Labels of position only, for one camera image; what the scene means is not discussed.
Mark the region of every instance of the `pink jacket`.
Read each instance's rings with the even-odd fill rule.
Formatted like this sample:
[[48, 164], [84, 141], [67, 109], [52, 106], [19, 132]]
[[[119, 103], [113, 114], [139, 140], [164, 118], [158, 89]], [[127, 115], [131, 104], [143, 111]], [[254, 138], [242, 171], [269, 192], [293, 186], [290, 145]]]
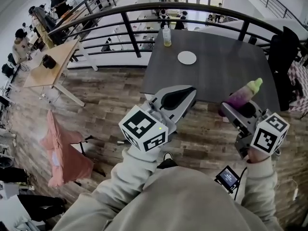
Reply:
[[[40, 141], [47, 150], [52, 167], [50, 187], [62, 186], [69, 181], [90, 178], [94, 163], [76, 150], [71, 144], [84, 141], [82, 135], [76, 131], [63, 128], [50, 110], [47, 114], [48, 132]], [[52, 159], [56, 156], [59, 166]]]

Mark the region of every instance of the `white desk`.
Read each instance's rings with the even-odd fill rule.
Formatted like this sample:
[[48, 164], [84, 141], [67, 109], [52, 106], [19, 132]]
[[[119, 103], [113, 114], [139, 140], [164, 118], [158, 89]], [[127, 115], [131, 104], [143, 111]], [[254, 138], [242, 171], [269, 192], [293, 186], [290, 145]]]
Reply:
[[38, 40], [38, 34], [34, 31], [31, 31], [31, 33], [29, 33], [27, 35], [27, 38], [29, 40], [29, 44], [31, 44], [31, 46], [33, 46], [35, 44], [35, 42]]

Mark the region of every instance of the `plastic bottle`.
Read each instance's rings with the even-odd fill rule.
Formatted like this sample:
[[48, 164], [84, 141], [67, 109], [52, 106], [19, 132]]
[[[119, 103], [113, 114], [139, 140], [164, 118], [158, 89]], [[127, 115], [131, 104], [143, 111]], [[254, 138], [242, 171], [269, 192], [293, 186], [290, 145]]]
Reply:
[[171, 46], [171, 30], [169, 29], [168, 25], [164, 26], [163, 37], [164, 37], [164, 45], [166, 47]]
[[255, 81], [250, 81], [241, 89], [237, 90], [235, 93], [230, 95], [229, 98], [224, 102], [229, 104], [235, 110], [238, 110], [243, 105], [248, 103], [253, 98], [253, 96], [255, 96], [258, 93], [262, 83], [263, 80], [261, 78], [258, 78]]

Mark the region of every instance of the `monitor display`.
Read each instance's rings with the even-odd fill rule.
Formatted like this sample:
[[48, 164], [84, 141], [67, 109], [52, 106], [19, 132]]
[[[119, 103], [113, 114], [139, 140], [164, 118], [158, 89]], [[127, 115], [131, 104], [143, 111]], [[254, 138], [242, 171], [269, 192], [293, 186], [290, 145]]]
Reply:
[[219, 175], [230, 187], [237, 182], [237, 178], [227, 168]]

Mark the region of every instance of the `small screen device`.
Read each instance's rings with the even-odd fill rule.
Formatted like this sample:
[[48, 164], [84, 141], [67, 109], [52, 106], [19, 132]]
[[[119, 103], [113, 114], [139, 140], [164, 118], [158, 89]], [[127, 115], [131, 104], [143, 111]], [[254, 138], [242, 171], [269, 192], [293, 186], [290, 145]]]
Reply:
[[233, 193], [233, 190], [240, 185], [240, 177], [229, 166], [216, 175], [215, 181], [226, 188], [229, 193]]

